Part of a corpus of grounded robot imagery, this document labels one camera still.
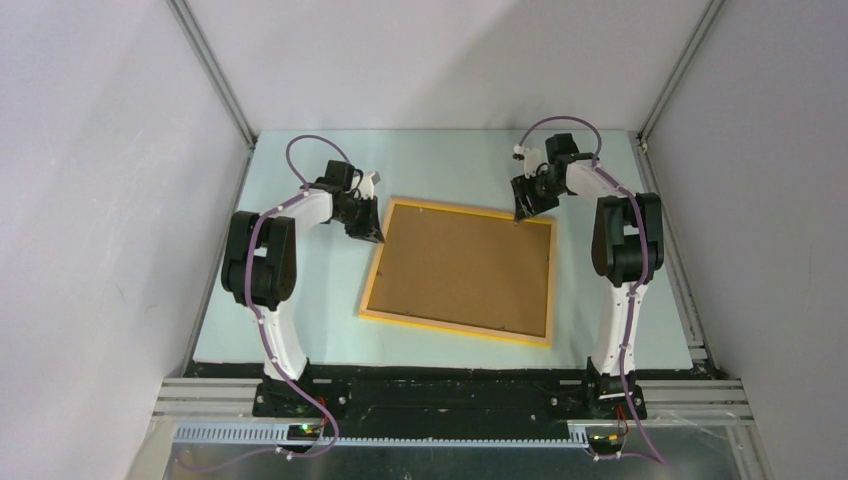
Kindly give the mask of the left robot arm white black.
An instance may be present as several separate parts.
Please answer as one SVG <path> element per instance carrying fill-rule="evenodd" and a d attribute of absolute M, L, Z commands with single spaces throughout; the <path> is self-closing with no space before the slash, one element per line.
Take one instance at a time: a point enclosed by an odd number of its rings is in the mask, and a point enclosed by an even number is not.
<path fill-rule="evenodd" d="M 277 402 L 292 416 L 304 416 L 316 403 L 315 388 L 299 379 L 305 354 L 290 305 L 295 291 L 297 242 L 312 228 L 333 221 L 345 233 L 371 243 L 385 241 L 376 186 L 380 175 L 330 160 L 325 173 L 292 198 L 264 213 L 237 211 L 230 219 L 221 284 L 234 301 L 256 317 L 264 349 L 264 373 L 286 381 Z"/>

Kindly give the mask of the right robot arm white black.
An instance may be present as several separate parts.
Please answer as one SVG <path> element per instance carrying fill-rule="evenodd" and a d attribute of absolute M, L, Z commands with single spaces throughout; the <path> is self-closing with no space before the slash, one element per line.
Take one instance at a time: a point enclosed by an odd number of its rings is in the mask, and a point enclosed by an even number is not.
<path fill-rule="evenodd" d="M 554 209 L 564 195 L 580 197 L 594 210 L 591 261 L 607 290 L 581 402 L 591 416 L 606 418 L 635 392 L 639 311 L 664 263 L 661 199 L 628 189 L 595 154 L 580 151 L 570 134 L 548 138 L 543 150 L 518 143 L 512 156 L 523 166 L 510 182 L 515 222 Z"/>

